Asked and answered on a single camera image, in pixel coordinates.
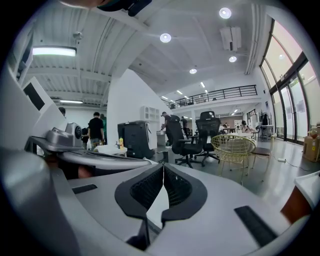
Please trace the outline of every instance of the floor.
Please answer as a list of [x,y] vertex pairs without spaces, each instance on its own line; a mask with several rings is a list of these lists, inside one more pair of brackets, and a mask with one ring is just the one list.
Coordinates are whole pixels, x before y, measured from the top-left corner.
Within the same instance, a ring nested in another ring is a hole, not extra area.
[[[269,141],[258,141],[258,147],[270,148]],[[273,146],[272,158],[269,170],[264,177],[264,171],[268,159],[256,158],[254,168],[250,169],[248,176],[243,176],[243,186],[263,198],[267,204],[272,205],[279,211],[287,202],[293,188],[294,179],[299,176],[311,174],[320,170],[320,163],[310,162],[302,157],[303,147],[290,142],[276,139]],[[169,163],[174,164],[175,159],[180,155],[175,155],[171,149],[159,146],[157,152],[169,151]],[[155,162],[163,158],[162,153],[156,153],[151,159]],[[284,158],[287,162],[279,162],[278,158]],[[253,156],[249,157],[250,167],[253,164]],[[212,175],[218,175],[218,161],[209,158],[204,167],[200,163],[192,163],[194,169],[206,172]],[[230,171],[228,163],[225,163],[222,176],[236,182],[241,180],[241,169]]]

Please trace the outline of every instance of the yellow bottle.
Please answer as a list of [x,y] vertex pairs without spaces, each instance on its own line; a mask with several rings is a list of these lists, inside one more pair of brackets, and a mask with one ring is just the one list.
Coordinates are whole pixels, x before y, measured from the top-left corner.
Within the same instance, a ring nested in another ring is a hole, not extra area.
[[124,149],[124,139],[122,137],[120,137],[120,139],[119,139],[119,144],[120,144],[120,149],[123,150]]

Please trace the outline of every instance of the gold wire chair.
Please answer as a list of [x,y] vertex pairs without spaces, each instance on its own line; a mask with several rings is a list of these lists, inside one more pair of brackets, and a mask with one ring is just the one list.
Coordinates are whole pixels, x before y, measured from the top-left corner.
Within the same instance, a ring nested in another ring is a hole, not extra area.
[[213,137],[211,144],[221,161],[219,165],[220,176],[222,176],[225,162],[242,164],[241,184],[243,184],[245,159],[248,159],[248,155],[255,150],[255,143],[246,137],[225,134]]

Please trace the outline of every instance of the black metal railing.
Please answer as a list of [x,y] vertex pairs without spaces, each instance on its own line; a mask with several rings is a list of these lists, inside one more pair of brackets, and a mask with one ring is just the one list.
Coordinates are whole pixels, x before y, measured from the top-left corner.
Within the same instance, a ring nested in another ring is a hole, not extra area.
[[255,84],[239,86],[228,89],[209,91],[208,93],[201,93],[189,96],[188,98],[181,98],[176,100],[175,102],[171,102],[169,104],[169,108],[172,110],[205,102],[255,95],[258,95]]

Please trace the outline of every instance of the fluorescent light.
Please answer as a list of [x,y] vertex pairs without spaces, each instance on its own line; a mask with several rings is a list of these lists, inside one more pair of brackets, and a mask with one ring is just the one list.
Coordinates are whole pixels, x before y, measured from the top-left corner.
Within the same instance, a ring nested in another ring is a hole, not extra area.
[[192,69],[190,69],[190,74],[195,74],[195,73],[197,73],[197,70],[195,69],[195,68],[192,68]]
[[229,61],[230,62],[235,62],[237,60],[237,57],[236,56],[232,56],[229,58]]
[[76,56],[76,48],[59,46],[35,46],[32,49],[32,55],[64,55]]
[[231,11],[229,8],[224,7],[220,9],[219,15],[223,19],[229,19],[231,17]]
[[169,43],[171,41],[171,35],[169,35],[168,33],[160,35],[160,41],[163,43]]
[[76,104],[82,104],[82,101],[77,101],[77,100],[64,100],[64,99],[60,99],[61,103],[76,103]]

